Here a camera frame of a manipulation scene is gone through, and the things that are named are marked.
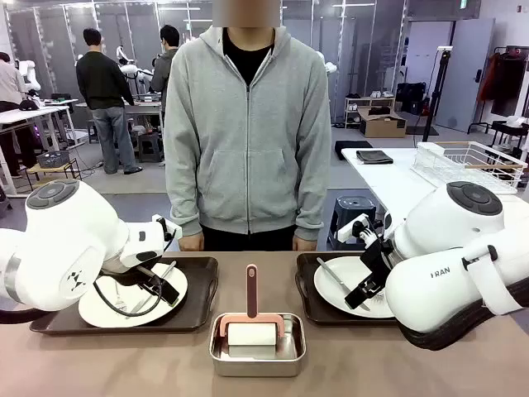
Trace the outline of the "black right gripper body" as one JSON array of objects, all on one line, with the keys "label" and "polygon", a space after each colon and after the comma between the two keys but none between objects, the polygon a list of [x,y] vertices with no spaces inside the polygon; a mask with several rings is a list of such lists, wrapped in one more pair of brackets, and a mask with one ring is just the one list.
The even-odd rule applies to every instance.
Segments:
[{"label": "black right gripper body", "polygon": [[370,270],[370,274],[363,280],[365,285],[385,285],[385,281],[392,269],[388,255],[393,252],[391,241],[376,240],[366,247],[360,260]]}]

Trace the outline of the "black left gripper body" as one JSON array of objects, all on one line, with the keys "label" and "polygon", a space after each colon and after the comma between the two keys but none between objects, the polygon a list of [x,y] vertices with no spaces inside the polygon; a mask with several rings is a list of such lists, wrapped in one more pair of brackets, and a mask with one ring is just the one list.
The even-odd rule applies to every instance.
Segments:
[{"label": "black left gripper body", "polygon": [[161,292],[163,290],[163,276],[159,276],[153,270],[147,269],[141,265],[137,266],[136,270],[136,283],[141,289],[148,292]]}]

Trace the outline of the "person's right hand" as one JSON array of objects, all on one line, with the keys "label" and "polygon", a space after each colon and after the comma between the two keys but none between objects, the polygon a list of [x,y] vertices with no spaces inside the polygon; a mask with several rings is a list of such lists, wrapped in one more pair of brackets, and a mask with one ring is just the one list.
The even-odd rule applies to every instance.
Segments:
[{"label": "person's right hand", "polygon": [[178,244],[181,251],[203,251],[204,235],[198,233],[192,236],[181,237],[178,240]]}]

